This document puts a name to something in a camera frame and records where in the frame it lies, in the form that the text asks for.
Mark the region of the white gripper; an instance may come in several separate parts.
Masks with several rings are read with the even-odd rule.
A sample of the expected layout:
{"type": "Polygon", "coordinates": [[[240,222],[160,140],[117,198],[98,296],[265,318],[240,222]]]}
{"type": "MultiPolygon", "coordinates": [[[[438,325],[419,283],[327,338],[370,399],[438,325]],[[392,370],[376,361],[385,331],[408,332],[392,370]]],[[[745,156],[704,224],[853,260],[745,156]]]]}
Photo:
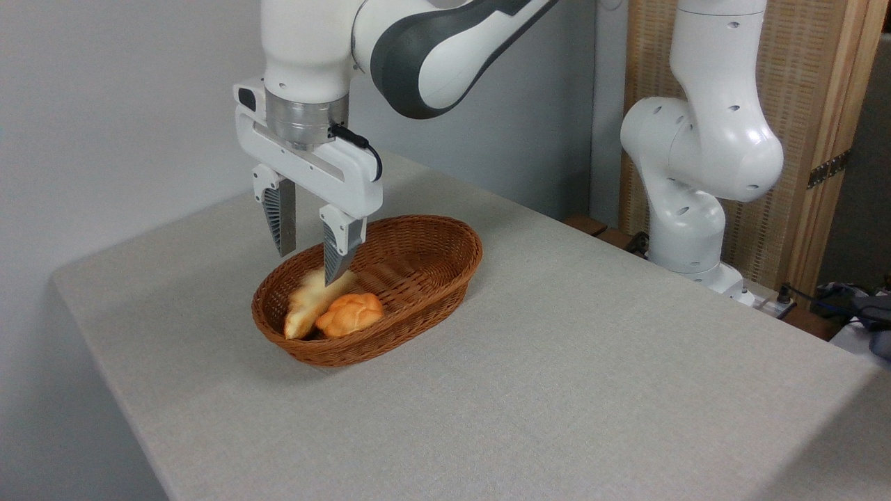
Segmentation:
{"type": "Polygon", "coordinates": [[[302,151],[274,136],[265,122],[261,82],[236,83],[233,98],[239,144],[261,163],[252,169],[255,200],[281,257],[296,250],[296,184],[328,203],[320,219],[325,285],[332,285],[366,240],[366,216],[381,209],[377,158],[342,138],[302,151]]]}

